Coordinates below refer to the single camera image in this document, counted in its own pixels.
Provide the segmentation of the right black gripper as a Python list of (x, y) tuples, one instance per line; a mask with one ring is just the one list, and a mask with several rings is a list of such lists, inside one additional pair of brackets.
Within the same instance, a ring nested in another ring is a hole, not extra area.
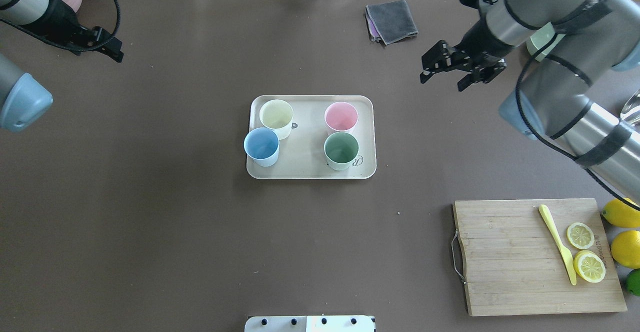
[(451, 47), (445, 40), (439, 40), (422, 55), (422, 84), (437, 73), (453, 70), (468, 72), (457, 82), (459, 92), (476, 83), (490, 83), (505, 68), (507, 55), (514, 46), (508, 47), (489, 29), (487, 14), (494, 5), (503, 1), (506, 10), (512, 15), (508, 0), (459, 0), (462, 5), (478, 10), (479, 20), (464, 35), (461, 42)]

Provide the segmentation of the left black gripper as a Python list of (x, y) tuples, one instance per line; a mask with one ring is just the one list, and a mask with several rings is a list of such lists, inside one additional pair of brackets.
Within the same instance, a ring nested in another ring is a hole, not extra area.
[(92, 31), (78, 22), (76, 13), (61, 0), (47, 0), (45, 13), (35, 22), (35, 35), (42, 42), (75, 55), (98, 51), (121, 63), (122, 42), (102, 27)]

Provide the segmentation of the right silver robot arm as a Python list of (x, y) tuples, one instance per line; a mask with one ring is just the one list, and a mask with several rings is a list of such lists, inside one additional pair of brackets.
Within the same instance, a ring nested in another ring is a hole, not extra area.
[(562, 39), (530, 74), (523, 71), (500, 114), (514, 128), (568, 156), (592, 176), (639, 202), (639, 134), (587, 95), (606, 71), (639, 65), (639, 7), (631, 0), (460, 0), (479, 20), (451, 47), (439, 41), (422, 56), (421, 83), (465, 72), (462, 91), (489, 83), (505, 56), (551, 25)]

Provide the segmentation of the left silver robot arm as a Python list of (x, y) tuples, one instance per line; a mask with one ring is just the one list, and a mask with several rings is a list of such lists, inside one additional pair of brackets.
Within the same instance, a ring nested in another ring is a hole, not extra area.
[(117, 63), (123, 60), (122, 42), (116, 37), (121, 26), (121, 7), (112, 0), (115, 25), (83, 26), (74, 9), (64, 0), (0, 0), (1, 31), (9, 32), (1, 47), (1, 115), (3, 130), (20, 133), (36, 122), (53, 104), (53, 96), (26, 70), (37, 59), (35, 42), (79, 56), (99, 52)]

